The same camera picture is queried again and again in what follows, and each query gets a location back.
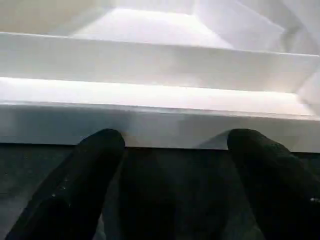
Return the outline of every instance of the white plastic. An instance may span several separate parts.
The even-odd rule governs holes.
[[[225,149],[250,128],[320,153],[314,0],[26,2],[0,2],[0,30],[32,33],[0,33],[0,142],[113,128],[132,147]]]

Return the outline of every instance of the dark floor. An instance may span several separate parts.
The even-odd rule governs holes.
[[[73,149],[72,146],[0,144],[0,239],[3,239],[26,206],[38,184]],[[320,154],[297,154],[320,173]],[[246,200],[239,176],[226,151],[128,148],[126,157],[139,162],[149,161],[146,178],[164,170],[172,185],[179,189],[193,189],[196,196],[215,198],[228,194],[229,220],[223,240],[263,240]],[[217,176],[223,185],[216,184]],[[112,182],[106,196],[103,222],[97,231],[97,240],[120,240],[117,221],[118,177]],[[201,208],[197,197],[185,202]]]

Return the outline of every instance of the white panel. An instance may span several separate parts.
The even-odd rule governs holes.
[[[96,7],[96,0],[4,0],[0,32],[47,34]]]
[[[105,16],[71,36],[117,42],[232,48],[194,16],[121,8],[107,11]]]
[[[65,24],[61,24],[59,27],[55,29],[51,29],[47,35],[50,36],[65,36],[69,37],[76,31],[84,28],[85,26],[89,26],[100,18],[102,18],[107,12],[112,11],[114,8],[106,8],[106,7],[92,7],[87,11],[73,17],[70,21]]]
[[[296,16],[284,5],[281,0],[237,0],[254,10],[262,17],[285,29],[300,27]]]
[[[291,39],[291,53],[320,54],[320,48],[306,28],[300,29]]]
[[[312,55],[0,34],[0,76],[295,92]]]
[[[285,31],[235,0],[198,0],[194,14],[235,49],[268,50]]]
[[[320,115],[320,70],[312,75],[297,93]]]
[[[294,93],[0,77],[2,102],[98,104],[317,118]]]
[[[320,152],[320,117],[294,94],[1,78],[0,142],[76,144],[103,128],[131,147],[225,149],[251,128]]]
[[[195,0],[112,0],[115,7],[191,14]]]
[[[320,46],[320,1],[319,0],[282,0],[285,5],[304,24]]]
[[[131,147],[225,149],[227,132],[255,129],[292,151],[320,152],[319,121],[90,104],[0,104],[0,142],[77,144],[103,128]]]

